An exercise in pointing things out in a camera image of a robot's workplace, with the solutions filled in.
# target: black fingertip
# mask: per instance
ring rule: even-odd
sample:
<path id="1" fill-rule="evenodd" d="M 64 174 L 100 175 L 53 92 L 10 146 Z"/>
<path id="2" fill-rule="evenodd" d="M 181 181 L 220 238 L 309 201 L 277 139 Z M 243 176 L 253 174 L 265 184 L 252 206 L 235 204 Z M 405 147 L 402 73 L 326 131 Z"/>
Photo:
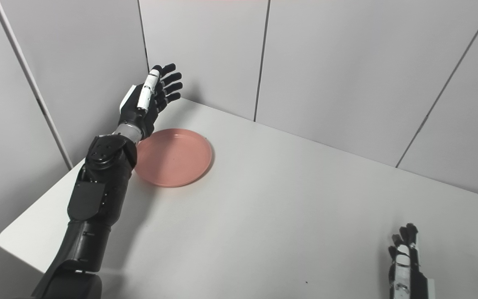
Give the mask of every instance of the black fingertip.
<path id="1" fill-rule="evenodd" d="M 166 74 L 176 70 L 176 64 L 171 63 L 167 64 L 166 66 L 163 67 L 163 72 L 161 73 L 161 76 L 165 76 Z"/>
<path id="2" fill-rule="evenodd" d="M 181 82 L 177 82 L 165 87 L 165 89 L 163 90 L 166 94 L 169 94 L 182 89 L 182 87 L 184 87 L 184 84 L 182 84 Z"/>
<path id="3" fill-rule="evenodd" d="M 418 229 L 412 223 L 407 224 L 408 231 L 408 241 L 410 243 L 416 243 L 416 235 L 418 234 Z"/>
<path id="4" fill-rule="evenodd" d="M 160 72 L 160 75 L 161 75 L 161 72 L 163 71 L 161 66 L 156 64 L 155 66 L 152 67 L 153 70 L 157 70 L 158 72 Z"/>
<path id="5" fill-rule="evenodd" d="M 171 83 L 173 83 L 174 81 L 178 81 L 182 79 L 182 74 L 180 73 L 174 73 L 174 74 L 170 74 L 169 76 L 163 78 L 163 80 L 161 80 L 163 82 L 163 85 L 167 86 Z"/>
<path id="6" fill-rule="evenodd" d="M 393 260 L 396 259 L 396 248 L 394 246 L 389 246 L 388 247 L 388 253 L 390 253 L 390 257 L 392 257 Z"/>
<path id="7" fill-rule="evenodd" d="M 402 240 L 402 237 L 400 235 L 392 235 L 392 241 L 394 242 L 394 245 L 396 247 L 403 244 L 403 240 Z"/>
<path id="8" fill-rule="evenodd" d="M 412 223 L 407 223 L 407 229 L 409 230 L 409 233 L 418 233 L 418 229 Z"/>
<path id="9" fill-rule="evenodd" d="M 403 239 L 403 242 L 408 245 L 408 241 L 409 241 L 409 236 L 408 236 L 408 230 L 406 227 L 402 226 L 400 227 L 400 235 Z"/>
<path id="10" fill-rule="evenodd" d="M 171 93 L 167 96 L 167 102 L 172 102 L 174 100 L 178 100 L 180 98 L 180 93 Z"/>

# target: pink plate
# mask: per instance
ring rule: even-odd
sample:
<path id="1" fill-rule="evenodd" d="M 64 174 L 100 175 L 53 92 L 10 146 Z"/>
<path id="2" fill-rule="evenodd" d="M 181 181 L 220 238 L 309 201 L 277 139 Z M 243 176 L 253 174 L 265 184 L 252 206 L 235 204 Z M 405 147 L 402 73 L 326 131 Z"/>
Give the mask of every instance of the pink plate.
<path id="1" fill-rule="evenodd" d="M 211 163 L 211 146 L 198 133 L 166 129 L 138 144 L 136 173 L 162 187 L 180 187 L 197 180 Z"/>

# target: white wall panel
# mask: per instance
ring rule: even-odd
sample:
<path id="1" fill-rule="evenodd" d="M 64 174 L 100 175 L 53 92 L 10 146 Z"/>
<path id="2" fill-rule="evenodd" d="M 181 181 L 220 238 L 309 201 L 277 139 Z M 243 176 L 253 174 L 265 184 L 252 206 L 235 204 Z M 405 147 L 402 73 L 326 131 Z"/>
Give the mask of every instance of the white wall panel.
<path id="1" fill-rule="evenodd" d="M 174 62 L 182 96 L 254 119 L 267 0 L 140 0 L 149 64 Z"/>
<path id="2" fill-rule="evenodd" d="M 67 170 L 0 25 L 0 232 Z M 28 296 L 39 279 L 0 248 L 0 298 Z"/>
<path id="3" fill-rule="evenodd" d="M 274 0 L 257 121 L 396 165 L 477 28 L 472 0 Z"/>
<path id="4" fill-rule="evenodd" d="M 2 0 L 72 162 L 117 127 L 147 66 L 137 0 Z"/>
<path id="5" fill-rule="evenodd" d="M 478 193 L 478 37 L 400 168 Z"/>

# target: robotic arm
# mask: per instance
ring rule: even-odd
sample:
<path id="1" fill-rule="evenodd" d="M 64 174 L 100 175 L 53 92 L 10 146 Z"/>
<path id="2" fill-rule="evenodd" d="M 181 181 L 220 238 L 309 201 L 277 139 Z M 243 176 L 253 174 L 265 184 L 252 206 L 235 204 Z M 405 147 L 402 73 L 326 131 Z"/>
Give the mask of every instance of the robotic arm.
<path id="1" fill-rule="evenodd" d="M 388 251 L 392 265 L 388 271 L 390 299 L 434 299 L 434 280 L 419 271 L 418 230 L 412 223 L 393 235 Z"/>
<path id="2" fill-rule="evenodd" d="M 119 219 L 129 178 L 138 157 L 136 145 L 154 131 L 167 104 L 180 98 L 180 73 L 174 64 L 154 66 L 143 84 L 132 86 L 121 103 L 113 134 L 91 142 L 68 205 L 70 222 L 53 263 L 34 289 L 35 299 L 100 299 L 98 272 L 110 228 Z"/>

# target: black robotic arm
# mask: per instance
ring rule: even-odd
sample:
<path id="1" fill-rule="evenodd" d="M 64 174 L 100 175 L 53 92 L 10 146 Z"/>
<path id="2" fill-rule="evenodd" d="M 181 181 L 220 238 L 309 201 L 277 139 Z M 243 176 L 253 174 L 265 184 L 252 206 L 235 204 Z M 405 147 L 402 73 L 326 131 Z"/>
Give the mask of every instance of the black robotic arm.
<path id="1" fill-rule="evenodd" d="M 174 64 L 154 66 L 121 103 L 118 127 L 91 142 L 68 205 L 60 249 L 32 293 L 34 299 L 99 299 L 100 270 L 110 229 L 119 219 L 137 161 L 136 145 L 154 131 L 158 114 L 182 88 Z"/>

